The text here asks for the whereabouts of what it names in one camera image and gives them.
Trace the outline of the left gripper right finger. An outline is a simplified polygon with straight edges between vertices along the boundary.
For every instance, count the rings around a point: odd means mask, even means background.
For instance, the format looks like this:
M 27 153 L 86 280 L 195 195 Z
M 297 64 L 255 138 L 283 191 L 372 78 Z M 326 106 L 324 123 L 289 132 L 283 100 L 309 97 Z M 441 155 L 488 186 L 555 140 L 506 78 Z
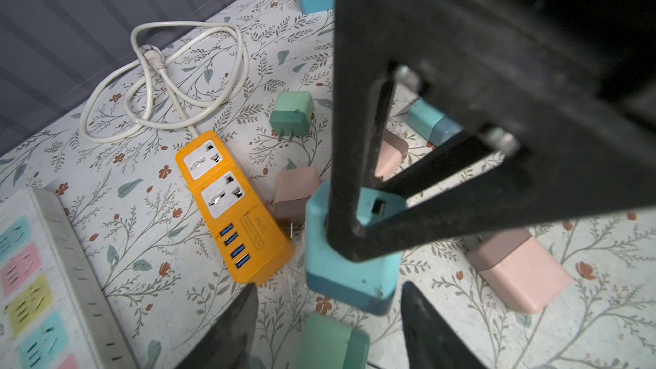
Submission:
M 401 317 L 410 368 L 485 368 L 412 281 L 402 286 Z

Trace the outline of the floral table mat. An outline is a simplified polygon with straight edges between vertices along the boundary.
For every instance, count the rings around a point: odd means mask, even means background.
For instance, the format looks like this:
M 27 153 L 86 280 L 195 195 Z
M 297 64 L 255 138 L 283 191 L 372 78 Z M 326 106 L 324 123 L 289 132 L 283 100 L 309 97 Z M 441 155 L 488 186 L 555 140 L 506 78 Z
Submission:
M 1 0 L 1 196 L 23 186 L 56 193 L 141 367 L 173 368 L 241 287 L 228 274 L 175 157 L 187 131 L 144 130 L 112 145 L 78 134 L 80 113 L 109 74 L 85 60 L 94 39 L 133 59 L 133 26 L 170 20 L 167 4 L 238 25 L 251 58 L 244 93 L 200 132 L 230 146 L 266 200 L 276 175 L 331 172 L 331 12 L 297 0 Z M 269 123 L 278 95 L 310 92 L 306 137 Z M 535 225 L 532 234 L 572 276 L 538 314 L 509 310 L 461 244 L 406 251 L 400 279 L 417 285 L 490 368 L 652 368 L 655 365 L 655 213 Z

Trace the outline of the green plug adapter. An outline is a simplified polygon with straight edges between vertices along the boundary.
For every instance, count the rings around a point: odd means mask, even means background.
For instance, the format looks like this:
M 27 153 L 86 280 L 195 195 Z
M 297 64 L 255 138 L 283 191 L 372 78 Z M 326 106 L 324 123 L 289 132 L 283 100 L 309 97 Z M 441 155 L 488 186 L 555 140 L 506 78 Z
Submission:
M 278 95 L 269 123 L 273 133 L 290 138 L 306 137 L 314 114 L 314 101 L 310 92 L 284 91 Z
M 365 331 L 312 314 L 302 330 L 295 368 L 366 368 L 370 344 Z

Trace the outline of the pink plug adapter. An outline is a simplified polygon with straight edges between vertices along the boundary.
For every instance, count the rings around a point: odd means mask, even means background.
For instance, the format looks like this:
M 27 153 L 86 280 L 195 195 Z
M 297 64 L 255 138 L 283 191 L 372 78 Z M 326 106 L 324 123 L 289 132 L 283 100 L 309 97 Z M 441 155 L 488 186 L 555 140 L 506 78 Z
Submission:
M 512 311 L 536 314 L 555 300 L 572 277 L 524 227 L 463 239 L 466 258 Z
M 384 130 L 375 176 L 382 181 L 390 179 L 401 167 L 407 153 L 408 143 L 389 130 Z

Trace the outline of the pink plug beside orange strip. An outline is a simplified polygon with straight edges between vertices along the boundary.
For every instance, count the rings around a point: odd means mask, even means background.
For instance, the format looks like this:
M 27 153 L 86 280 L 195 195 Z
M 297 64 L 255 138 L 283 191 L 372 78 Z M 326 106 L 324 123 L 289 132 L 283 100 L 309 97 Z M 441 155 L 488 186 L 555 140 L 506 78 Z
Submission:
M 276 177 L 273 216 L 293 238 L 294 231 L 306 222 L 306 205 L 319 189 L 319 173 L 315 167 L 299 167 L 280 172 Z

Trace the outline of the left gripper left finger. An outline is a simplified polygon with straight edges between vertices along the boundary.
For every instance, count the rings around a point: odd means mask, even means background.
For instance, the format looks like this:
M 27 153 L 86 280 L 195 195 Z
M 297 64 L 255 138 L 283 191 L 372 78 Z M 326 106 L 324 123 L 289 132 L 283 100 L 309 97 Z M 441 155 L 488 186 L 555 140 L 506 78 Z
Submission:
M 249 368 L 257 309 L 257 287 L 247 284 L 177 368 Z

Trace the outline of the orange power strip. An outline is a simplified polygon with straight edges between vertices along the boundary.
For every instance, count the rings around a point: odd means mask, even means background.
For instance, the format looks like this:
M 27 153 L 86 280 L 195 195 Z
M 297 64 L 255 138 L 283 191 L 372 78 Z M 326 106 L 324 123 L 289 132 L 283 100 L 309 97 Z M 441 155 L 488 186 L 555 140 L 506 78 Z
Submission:
M 290 261 L 295 245 L 237 159 L 208 131 L 180 150 L 176 161 L 232 278 L 264 285 Z

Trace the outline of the teal plug adapter right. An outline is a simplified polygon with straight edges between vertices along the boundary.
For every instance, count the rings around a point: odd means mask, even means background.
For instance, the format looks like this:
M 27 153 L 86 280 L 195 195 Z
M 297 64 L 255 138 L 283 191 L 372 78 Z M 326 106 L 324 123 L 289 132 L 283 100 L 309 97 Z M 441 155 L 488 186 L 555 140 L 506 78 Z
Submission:
M 431 145 L 439 146 L 462 131 L 462 127 L 441 111 L 418 98 L 408 110 L 408 126 Z

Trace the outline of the pink plug adapter middle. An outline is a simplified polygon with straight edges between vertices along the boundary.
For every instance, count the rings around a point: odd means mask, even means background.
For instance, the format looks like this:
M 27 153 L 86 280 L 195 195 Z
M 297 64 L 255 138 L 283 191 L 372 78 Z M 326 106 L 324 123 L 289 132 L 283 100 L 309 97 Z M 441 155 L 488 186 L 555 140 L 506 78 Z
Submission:
M 407 153 L 408 143 L 389 130 L 384 130 L 375 176 L 382 181 L 390 179 L 401 167 Z

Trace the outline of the white multicolour power strip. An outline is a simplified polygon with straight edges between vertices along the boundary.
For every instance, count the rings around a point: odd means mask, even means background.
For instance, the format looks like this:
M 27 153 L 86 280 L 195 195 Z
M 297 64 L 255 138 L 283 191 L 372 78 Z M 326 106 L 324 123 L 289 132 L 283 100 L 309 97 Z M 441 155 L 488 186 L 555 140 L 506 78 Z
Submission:
M 1 366 L 136 367 L 63 206 L 40 188 L 1 204 Z

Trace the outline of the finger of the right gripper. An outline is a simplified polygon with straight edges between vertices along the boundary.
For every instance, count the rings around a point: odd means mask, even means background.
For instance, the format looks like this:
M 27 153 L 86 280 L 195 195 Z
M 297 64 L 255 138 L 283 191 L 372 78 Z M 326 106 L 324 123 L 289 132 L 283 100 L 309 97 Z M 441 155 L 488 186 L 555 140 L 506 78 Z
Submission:
M 655 0 L 336 0 L 327 239 L 368 261 L 655 203 Z M 396 85 L 462 127 L 375 176 Z

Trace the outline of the pink plug adapter front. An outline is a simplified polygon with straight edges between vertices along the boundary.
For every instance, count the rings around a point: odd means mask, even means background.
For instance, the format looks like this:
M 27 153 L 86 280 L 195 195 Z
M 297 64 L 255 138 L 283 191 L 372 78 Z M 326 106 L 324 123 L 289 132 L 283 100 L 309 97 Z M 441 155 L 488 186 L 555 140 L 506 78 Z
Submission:
M 555 300 L 572 277 L 524 227 L 463 239 L 466 258 L 512 311 L 536 314 Z

